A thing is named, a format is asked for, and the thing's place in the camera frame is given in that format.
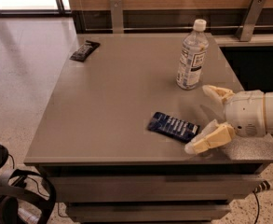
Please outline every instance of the plastic bottle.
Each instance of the plastic bottle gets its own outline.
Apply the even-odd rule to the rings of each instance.
[[[206,23],[204,20],[195,20],[193,31],[183,42],[176,81],[185,90],[194,89],[199,82],[209,47],[208,39],[204,34]]]
[[[263,181],[255,190],[254,192],[261,192],[265,190],[273,189],[273,179],[272,180],[265,180]]]
[[[23,208],[18,209],[18,214],[27,224],[37,224],[39,221],[38,217]]]

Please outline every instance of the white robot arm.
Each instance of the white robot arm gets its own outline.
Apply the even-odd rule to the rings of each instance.
[[[185,146],[189,154],[229,143],[237,134],[242,137],[262,137],[273,134],[273,92],[241,91],[203,86],[206,95],[221,105],[226,123],[211,122]]]

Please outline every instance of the cable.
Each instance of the cable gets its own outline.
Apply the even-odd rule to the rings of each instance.
[[[15,169],[15,161],[14,161],[13,156],[10,155],[10,154],[8,154],[8,156],[12,159],[13,169]],[[39,184],[38,184],[38,182],[37,182],[36,180],[34,180],[33,178],[31,178],[31,177],[29,177],[29,176],[27,176],[27,178],[29,178],[29,179],[31,179],[32,181],[35,182],[36,188],[37,188],[37,192],[38,192],[40,195],[42,195],[42,196],[44,196],[44,197],[47,197],[47,198],[49,197],[48,195],[43,194],[43,193],[40,191]],[[58,203],[58,215],[59,215],[59,217],[69,218],[69,217],[67,217],[67,216],[61,215],[61,213],[60,213],[60,203]]]
[[[44,196],[44,197],[46,197],[46,198],[49,197],[47,194],[43,194],[43,193],[40,191],[40,189],[39,189],[39,184],[38,184],[37,181],[35,181],[33,178],[31,178],[31,177],[29,177],[29,176],[27,176],[27,178],[29,178],[29,179],[31,179],[31,180],[33,180],[33,181],[35,182],[36,188],[37,188],[37,192],[38,192],[40,195],[42,195],[42,196]]]
[[[10,154],[8,154],[8,156],[9,156],[9,157],[11,157],[11,159],[12,159],[12,162],[13,162],[13,169],[15,169],[15,161],[14,161],[14,158],[13,158],[13,156],[12,156],[12,155],[10,155]]]
[[[253,194],[254,194],[256,202],[257,202],[257,216],[256,216],[256,220],[254,221],[254,224],[256,224],[257,220],[259,218],[260,205],[259,205],[258,197],[257,197],[257,194],[255,193],[255,191],[253,192]]]
[[[27,178],[29,178],[29,179],[31,179],[31,180],[33,180],[33,181],[35,182],[36,187],[37,187],[37,192],[38,192],[40,195],[42,195],[42,196],[44,196],[44,197],[47,197],[47,198],[49,197],[48,195],[41,193],[41,191],[40,191],[40,189],[39,189],[39,184],[38,184],[38,182],[37,182],[36,180],[34,180],[33,178],[31,178],[31,177],[29,177],[29,176],[27,176]],[[69,217],[67,217],[67,216],[62,216],[62,215],[61,215],[61,213],[60,213],[60,203],[58,203],[58,215],[59,215],[59,217],[69,218]]]
[[[60,214],[60,203],[58,203],[58,215],[59,215],[60,217],[62,217],[62,218],[69,218],[69,217],[67,217],[67,216],[62,216],[62,215]]]

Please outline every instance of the gray table top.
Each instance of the gray table top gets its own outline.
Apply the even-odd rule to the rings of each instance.
[[[101,46],[84,63],[67,60],[24,163],[27,165],[273,162],[273,138],[239,138],[196,157],[184,144],[146,130],[155,112],[201,125],[224,121],[201,85],[241,91],[224,55],[210,47],[199,86],[184,91],[176,74],[185,34],[78,35]]]

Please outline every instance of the floor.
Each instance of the floor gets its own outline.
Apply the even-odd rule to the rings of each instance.
[[[8,148],[18,168],[34,169],[23,159],[74,40],[69,18],[0,19],[0,144]],[[3,169],[11,167],[9,159]],[[273,164],[261,176],[273,179]],[[273,224],[273,190],[258,198],[257,223]],[[230,206],[231,213],[212,223],[254,223],[257,205],[252,194]],[[62,204],[60,214],[65,216]],[[74,222],[59,217],[56,207],[49,223]]]

